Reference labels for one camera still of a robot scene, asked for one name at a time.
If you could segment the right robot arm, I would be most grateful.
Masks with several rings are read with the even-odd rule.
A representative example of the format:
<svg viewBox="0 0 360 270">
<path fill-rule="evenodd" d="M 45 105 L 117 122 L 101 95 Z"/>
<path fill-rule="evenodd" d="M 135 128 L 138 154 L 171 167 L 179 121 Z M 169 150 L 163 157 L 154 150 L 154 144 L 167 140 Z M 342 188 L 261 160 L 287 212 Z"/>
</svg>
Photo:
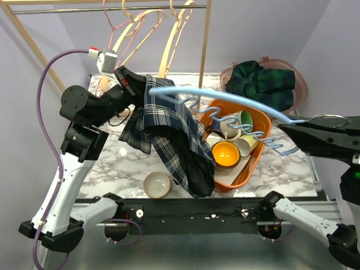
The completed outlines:
<svg viewBox="0 0 360 270">
<path fill-rule="evenodd" d="M 340 178 L 340 193 L 353 223 L 343 223 L 337 206 L 330 202 L 297 204 L 276 191 L 259 203 L 262 223 L 276 219 L 291 223 L 321 242 L 339 263 L 359 269 L 359 117 L 282 116 L 280 121 L 278 127 L 306 155 L 348 164 Z"/>
</svg>

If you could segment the wooden hanger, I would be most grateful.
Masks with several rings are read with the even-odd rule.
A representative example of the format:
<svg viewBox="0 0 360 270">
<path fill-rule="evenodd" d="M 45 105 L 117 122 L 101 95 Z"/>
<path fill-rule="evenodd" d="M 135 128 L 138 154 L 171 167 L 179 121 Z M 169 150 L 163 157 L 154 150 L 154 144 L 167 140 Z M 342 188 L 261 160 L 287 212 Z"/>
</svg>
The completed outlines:
<svg viewBox="0 0 360 270">
<path fill-rule="evenodd" d="M 121 55 L 120 59 L 117 60 L 116 62 L 116 68 L 118 68 L 121 64 L 125 64 L 132 56 L 133 54 L 135 54 L 138 49 L 143 45 L 143 43 L 153 34 L 153 32 L 158 28 L 158 26 L 162 23 L 162 20 L 163 18 L 168 18 L 168 15 L 165 11 L 161 10 L 161 9 L 154 9 L 154 10 L 145 10 L 141 13 L 139 13 L 136 17 L 133 16 L 134 20 L 133 22 L 131 22 L 130 24 L 126 25 L 126 28 L 123 30 L 123 32 L 121 33 L 120 37 L 118 38 L 118 40 L 115 42 L 114 46 L 112 47 L 111 46 L 111 50 L 115 51 L 116 54 L 120 48 L 120 46 L 122 45 L 122 42 L 128 38 L 130 38 L 130 41 L 132 39 L 132 37 L 128 37 L 127 35 L 134 31 L 135 27 L 140 23 L 140 19 L 144 19 L 145 21 L 145 18 L 148 14 L 150 13 L 154 13 L 156 12 L 156 24 L 154 24 L 151 28 L 151 30 L 149 31 L 149 33 L 143 38 L 143 40 L 141 40 L 139 42 L 139 44 L 135 47 L 135 49 L 127 56 L 127 58 L 125 60 L 123 60 L 124 56 L 127 54 L 127 52 L 124 54 L 124 51 L 123 51 L 123 54 Z"/>
<path fill-rule="evenodd" d="M 179 12 L 177 12 L 174 8 L 173 1 L 170 0 L 169 3 L 170 3 L 169 5 L 170 5 L 171 14 L 175 17 L 175 23 L 173 24 L 172 30 L 169 34 L 169 37 L 168 37 L 167 43 L 165 45 L 161 61 L 160 61 L 160 66 L 159 66 L 159 70 L 158 70 L 158 74 L 157 74 L 157 76 L 159 78 L 167 77 L 170 66 L 174 59 L 174 55 L 176 53 L 182 32 L 183 32 L 189 18 L 192 15 L 193 9 L 191 8 L 191 6 L 194 6 L 196 4 L 195 1 L 186 1 L 184 4 L 186 8 L 183 8 Z"/>
</svg>

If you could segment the green plaid skirt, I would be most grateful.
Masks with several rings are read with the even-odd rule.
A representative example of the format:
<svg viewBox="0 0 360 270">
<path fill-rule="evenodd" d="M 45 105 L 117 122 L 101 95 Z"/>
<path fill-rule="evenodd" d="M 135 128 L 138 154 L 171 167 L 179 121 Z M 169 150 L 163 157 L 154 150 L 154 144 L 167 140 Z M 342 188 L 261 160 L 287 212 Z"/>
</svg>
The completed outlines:
<svg viewBox="0 0 360 270">
<path fill-rule="evenodd" d="M 266 69 L 251 60 L 233 68 L 225 91 L 286 111 L 294 104 L 295 83 L 292 70 Z"/>
</svg>

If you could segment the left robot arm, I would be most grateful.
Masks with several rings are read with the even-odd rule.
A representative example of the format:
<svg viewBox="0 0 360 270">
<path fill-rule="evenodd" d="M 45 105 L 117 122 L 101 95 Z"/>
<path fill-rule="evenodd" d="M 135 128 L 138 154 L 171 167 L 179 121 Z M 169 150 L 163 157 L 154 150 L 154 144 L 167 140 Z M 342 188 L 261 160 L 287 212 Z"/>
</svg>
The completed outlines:
<svg viewBox="0 0 360 270">
<path fill-rule="evenodd" d="M 100 97 L 79 85 L 68 87 L 61 96 L 60 115 L 70 120 L 60 147 L 61 167 L 37 214 L 19 227 L 22 235 L 40 240 L 51 251 L 68 254 L 89 228 L 108 219 L 119 222 L 127 216 L 124 199 L 113 193 L 103 195 L 83 210 L 72 211 L 109 136 L 99 127 L 130 105 L 143 103 L 145 76 L 123 66 L 113 75 L 116 85 Z"/>
</svg>

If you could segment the navy beige plaid skirt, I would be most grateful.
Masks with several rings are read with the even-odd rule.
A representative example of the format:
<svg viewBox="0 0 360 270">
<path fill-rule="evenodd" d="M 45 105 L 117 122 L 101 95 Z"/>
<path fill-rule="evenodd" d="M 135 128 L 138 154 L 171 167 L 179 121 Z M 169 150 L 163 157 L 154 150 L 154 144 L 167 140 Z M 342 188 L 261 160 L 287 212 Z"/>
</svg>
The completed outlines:
<svg viewBox="0 0 360 270">
<path fill-rule="evenodd" d="M 215 188 L 215 159 L 204 140 L 204 125 L 184 104 L 149 94 L 151 88 L 173 85 L 172 80 L 146 76 L 143 105 L 135 107 L 119 140 L 144 154 L 155 150 L 173 179 L 192 197 L 208 197 Z"/>
</svg>

